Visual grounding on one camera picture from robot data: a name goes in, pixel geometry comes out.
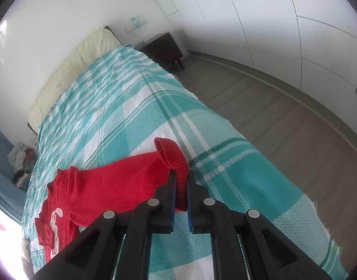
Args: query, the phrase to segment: nightstand leg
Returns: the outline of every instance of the nightstand leg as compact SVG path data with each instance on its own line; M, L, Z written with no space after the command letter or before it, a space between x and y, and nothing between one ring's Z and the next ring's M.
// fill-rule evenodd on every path
M181 69L185 69L184 65L182 64L181 60L177 60L178 65L181 67Z

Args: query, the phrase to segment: pile of clothes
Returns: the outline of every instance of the pile of clothes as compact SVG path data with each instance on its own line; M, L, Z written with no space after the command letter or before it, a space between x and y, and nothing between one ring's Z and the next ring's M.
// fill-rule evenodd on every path
M37 160L33 148L18 143L7 155L7 159L14 170L13 183L18 188L27 191L31 173Z

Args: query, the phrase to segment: blue curtain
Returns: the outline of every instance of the blue curtain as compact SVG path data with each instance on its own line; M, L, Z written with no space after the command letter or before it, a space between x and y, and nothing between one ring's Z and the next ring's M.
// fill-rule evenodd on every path
M26 193L12 182L14 171L7 160L12 148L13 144L0 132L0 209L21 224Z

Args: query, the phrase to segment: gray laminate floor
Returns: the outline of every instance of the gray laminate floor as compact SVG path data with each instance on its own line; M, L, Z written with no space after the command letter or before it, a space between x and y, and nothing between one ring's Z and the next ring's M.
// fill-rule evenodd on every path
M241 132L317 204L318 215L357 263L357 153L326 122L277 89L211 61L188 56L172 67L183 85Z

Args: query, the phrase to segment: silver screw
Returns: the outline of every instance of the silver screw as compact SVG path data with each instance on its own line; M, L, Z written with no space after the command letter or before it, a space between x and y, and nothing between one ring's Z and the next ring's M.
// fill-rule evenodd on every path
M204 202L205 205L211 206L211 205L214 205L214 203L216 201L214 199L212 199L212 198L205 198L203 202Z
M103 213L103 217L105 219L111 219L115 216L115 212L111 211L111 210L107 210Z
M250 210L249 210L249 216L250 216L251 218L256 219L256 218L259 218L259 217L260 217L260 213L259 213L259 211L255 210L255 209L250 209Z
M152 198L150 199L149 201L147 201L148 205L150 205L151 207L155 207L159 204L159 200L158 199L155 199L155 198Z

